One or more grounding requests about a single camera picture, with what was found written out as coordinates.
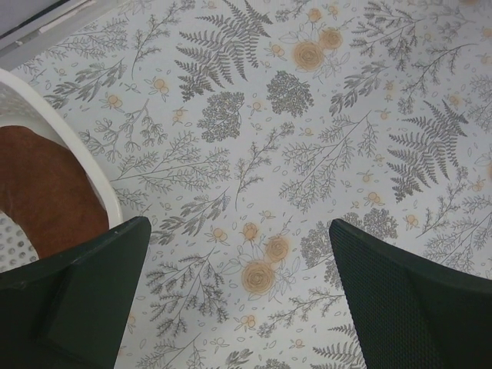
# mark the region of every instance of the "rose print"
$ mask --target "rose print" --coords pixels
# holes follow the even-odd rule
[[[287,257],[289,245],[283,237],[272,238],[265,248],[265,257],[272,263],[278,263]]]
[[[258,228],[253,223],[246,223],[243,227],[242,235],[244,236],[244,242],[254,241],[258,235]]]
[[[264,295],[274,285],[274,271],[263,261],[252,261],[243,270],[241,280],[246,291]]]
[[[301,42],[294,48],[294,61],[299,68],[305,71],[318,69],[323,64],[323,60],[323,50],[314,42]]]
[[[322,49],[335,50],[343,42],[344,39],[336,28],[327,28],[321,31],[319,45]]]

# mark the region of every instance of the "leafy branch print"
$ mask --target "leafy branch print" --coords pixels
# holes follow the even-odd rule
[[[398,223],[386,209],[372,208],[362,219],[359,218],[358,214],[351,212],[344,215],[342,219],[383,241],[388,238],[395,239],[398,237]],[[310,229],[307,236],[301,239],[301,254],[307,269],[324,264],[324,281],[333,288],[341,289],[340,275],[335,264],[328,233],[330,225],[331,221],[326,223],[319,221],[316,224],[316,228]]]
[[[205,222],[209,219],[214,221],[225,211],[231,197],[227,196],[228,188],[219,194],[216,198],[210,199],[208,195],[200,195],[193,201],[184,204],[181,207],[180,216],[171,216],[164,219],[160,231],[153,231],[151,242],[159,244],[169,244],[175,238],[175,232],[183,228],[181,234],[196,236],[203,228]]]
[[[120,18],[113,18],[105,25],[94,22],[46,50],[45,56],[62,59],[68,57],[65,52],[74,52],[83,58],[99,60],[105,58],[108,52],[126,50],[127,24],[127,21]]]
[[[485,133],[492,132],[492,77],[489,75],[476,75],[470,82],[471,89],[482,101],[475,104],[468,112],[468,117],[473,119]]]
[[[360,48],[361,55],[372,58],[376,44],[379,43],[397,62],[396,69],[405,71],[412,48],[417,46],[415,25],[422,19],[415,19],[404,10],[393,10],[385,2],[368,2],[364,10],[366,21],[359,22],[359,26],[352,33],[365,37],[354,38],[351,47]]]
[[[345,115],[335,118],[334,124],[319,135],[325,145],[289,145],[283,152],[285,163],[293,165],[294,173],[301,179],[283,183],[280,198],[288,199],[303,212],[320,199],[328,198],[335,186],[337,171],[347,170],[351,165],[355,152],[351,135],[359,126],[364,127],[364,132],[362,140],[357,143],[358,154],[368,158],[374,154],[377,131],[367,118],[370,113],[360,121],[352,121]]]
[[[450,17],[454,20],[451,22],[445,21],[444,23],[439,24],[439,20],[445,17]],[[448,43],[451,43],[453,39],[458,36],[458,31],[461,27],[467,23],[475,23],[464,17],[459,5],[457,5],[456,8],[451,8],[449,5],[444,4],[443,9],[440,12],[431,12],[429,14],[429,19],[437,24],[437,30],[442,35],[443,41]]]
[[[225,359],[225,364],[220,367],[211,367],[210,369],[243,369],[243,365],[249,362],[249,357],[253,354],[253,351],[245,348],[240,351],[232,351],[227,359]]]
[[[167,316],[158,325],[159,337],[186,333],[185,311],[196,310],[203,316],[215,316],[218,323],[228,319],[224,308],[227,301],[220,289],[224,278],[209,261],[213,253],[214,249],[205,256],[193,254],[182,258],[179,261],[184,264],[182,267],[172,262],[160,263],[156,270],[147,273],[147,286],[159,297],[159,302],[151,304],[151,321]]]
[[[466,137],[461,125],[468,124],[463,115],[454,112],[445,101],[444,111],[439,111],[434,105],[425,101],[432,111],[434,118],[420,117],[405,119],[422,131],[414,134],[390,135],[391,140],[405,148],[388,149],[395,158],[403,164],[388,162],[388,166],[399,174],[391,180],[397,185],[393,186],[397,202],[402,201],[407,195],[412,196],[414,191],[422,192],[421,184],[430,188],[428,178],[436,185],[438,169],[446,179],[449,179],[447,163],[450,162],[458,168],[456,147],[459,136]]]
[[[268,153],[278,150],[278,141],[281,138],[285,138],[288,135],[294,134],[294,124],[292,122],[286,122],[281,125],[280,129],[274,128],[268,134],[266,143],[263,148],[259,148],[255,142],[251,143],[249,154],[251,158],[240,158],[236,164],[237,173],[235,178],[239,180],[239,187],[236,192],[235,207],[238,209],[238,196],[241,192],[245,192],[249,186],[263,181],[263,177],[259,175],[253,175],[252,172],[261,167],[262,165],[270,165],[271,159]]]
[[[450,231],[437,234],[427,243],[424,256],[465,273],[474,272],[473,256],[475,250],[485,247],[492,238],[492,198],[476,195],[465,198],[461,207],[464,216],[451,223]],[[472,218],[479,211],[483,216]]]
[[[256,365],[254,369],[291,369],[291,366],[285,361],[280,362],[277,359],[267,359],[265,365]]]
[[[202,113],[197,127],[205,129],[201,137],[206,142],[222,141],[228,137],[237,138],[240,134],[241,114],[244,104],[242,92],[221,92],[207,99],[208,107]]]
[[[361,345],[357,338],[352,342],[345,342],[341,344],[332,344],[327,347],[313,347],[313,351],[322,356],[329,358],[333,361],[337,361],[337,364],[323,365],[311,365],[312,369],[325,369],[325,368],[353,368],[353,369],[365,369],[366,364],[364,356],[362,355]]]
[[[91,101],[102,87],[111,87],[123,77],[126,65],[120,59],[111,67],[105,63],[93,63],[86,69],[77,72],[75,82],[65,81],[56,85],[53,95],[45,95],[45,99],[55,109],[63,108],[69,102],[69,96],[77,94],[75,100]]]
[[[246,12],[228,0],[224,2],[230,8],[232,17],[225,18],[223,15],[197,17],[213,24],[218,28],[217,31],[180,32],[182,38],[200,46],[200,48],[176,48],[194,60],[175,61],[189,74],[179,76],[184,82],[180,85],[184,101],[190,100],[195,95],[203,95],[204,91],[213,92],[212,82],[223,88],[220,76],[233,84],[231,65],[234,65],[244,80],[247,80],[244,71],[245,59],[254,68],[258,67],[256,47],[261,36],[270,37],[264,30],[263,24],[271,25],[271,20],[267,15],[254,10],[246,0],[244,0]]]
[[[279,324],[282,324],[285,328],[289,328],[294,323],[296,317],[299,317],[301,321],[309,321],[309,314],[320,306],[321,316],[324,317],[331,306],[344,297],[343,294],[330,294],[330,291],[319,288],[312,288],[308,293],[309,298],[307,300],[300,297],[289,298],[289,301],[294,305],[293,309],[287,312],[278,311],[268,316],[269,321],[264,322],[258,327],[258,336],[269,338]]]
[[[271,101],[271,108],[276,114],[286,111],[294,118],[298,115],[301,117],[310,106],[314,106],[309,84],[301,83],[299,78],[286,71],[277,71],[277,75],[272,78],[267,89],[267,100]]]
[[[292,18],[296,19],[299,15],[301,15],[304,6],[309,2],[310,0],[291,0],[292,4],[294,5],[293,8],[287,8],[287,9],[282,9],[282,10],[277,10],[275,13],[275,19],[277,22],[286,22]]]
[[[129,206],[132,210],[143,210],[148,200],[148,194],[142,190],[130,191],[127,188],[116,188],[116,196],[124,206]]]
[[[199,335],[200,334],[195,336],[183,347],[179,347],[174,341],[168,339],[158,342],[155,344],[153,352],[146,354],[138,361],[137,367],[141,369],[174,369],[174,367],[171,366],[173,361],[191,345],[194,347],[194,342]]]
[[[179,23],[179,18],[176,15],[179,12],[185,12],[194,8],[194,0],[181,0],[181,4],[172,2],[171,6],[166,11],[166,15],[159,21],[155,15],[151,15],[147,24],[148,30],[142,31],[138,29],[133,37],[135,43],[133,49],[137,51],[133,65],[131,66],[131,77],[133,78],[135,65],[138,62],[143,61],[147,56],[156,54],[161,51],[161,48],[152,45],[152,42],[159,37],[169,37],[171,34],[166,28],[169,25],[176,25]]]
[[[398,101],[398,111],[401,114],[409,115],[414,112],[414,93],[420,92],[422,97],[427,96],[429,88],[427,83],[431,81],[434,85],[440,84],[438,73],[443,66],[444,60],[447,59],[447,69],[454,75],[456,71],[456,60],[460,56],[461,49],[470,45],[465,44],[457,46],[456,48],[447,47],[432,47],[427,50],[431,60],[429,62],[418,61],[413,66],[421,73],[418,80],[410,80],[405,87],[402,88],[402,92],[406,97],[401,97]]]
[[[344,89],[348,92],[339,92],[331,97],[331,116],[340,114],[343,108],[353,107],[359,97],[367,97],[372,91],[377,90],[381,84],[378,76],[386,69],[388,67],[384,65],[384,61],[373,61],[363,66],[360,74],[345,77]]]
[[[466,189],[465,181],[468,178],[468,170],[466,167],[458,168],[456,174],[456,184],[448,184],[446,187],[446,197],[438,196],[439,208],[434,213],[427,208],[425,212],[425,223],[422,232],[417,236],[426,234],[428,231],[440,231],[449,227],[450,222],[448,216],[460,209],[460,205],[456,204],[457,197]]]
[[[219,181],[229,177],[229,150],[215,148],[207,155],[201,155],[201,149],[195,147],[197,138],[192,132],[178,135],[161,158],[153,151],[143,157],[128,156],[121,163],[121,174],[111,182],[135,178],[145,190],[167,194],[172,185],[180,185],[189,191],[204,191]]]
[[[118,128],[113,127],[113,121],[111,119],[103,118],[102,121],[96,121],[97,133],[104,133],[102,140],[98,140],[91,135],[89,130],[85,132],[79,132],[79,136],[82,142],[85,143],[88,150],[94,155],[105,154],[108,161],[111,163],[116,162],[116,158],[121,159],[121,152],[118,150],[117,144],[122,136],[125,136],[125,151],[135,152],[140,151],[141,146],[134,140],[133,134],[135,124],[141,121],[142,130],[140,136],[143,138],[141,143],[143,146],[154,146],[155,143],[162,145],[168,138],[168,134],[164,133],[164,129],[161,123],[155,123],[154,119],[150,116],[148,111],[148,99],[144,103],[141,109],[125,114],[125,123],[121,124]]]

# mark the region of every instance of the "white laundry basket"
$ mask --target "white laundry basket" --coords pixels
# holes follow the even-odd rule
[[[27,127],[68,148],[84,168],[106,209],[109,227],[122,223],[120,204],[113,188],[78,136],[31,86],[0,69],[0,127],[6,125]],[[22,229],[0,212],[0,272],[36,260],[38,255]]]

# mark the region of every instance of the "floor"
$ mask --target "floor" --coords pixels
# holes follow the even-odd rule
[[[343,218],[492,278],[490,0],[132,0],[14,70],[153,233],[116,368],[363,368]]]

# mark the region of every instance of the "brown cloth in basket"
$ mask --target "brown cloth in basket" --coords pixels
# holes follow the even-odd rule
[[[21,226],[40,258],[109,228],[75,156],[19,126],[0,128],[0,210]]]

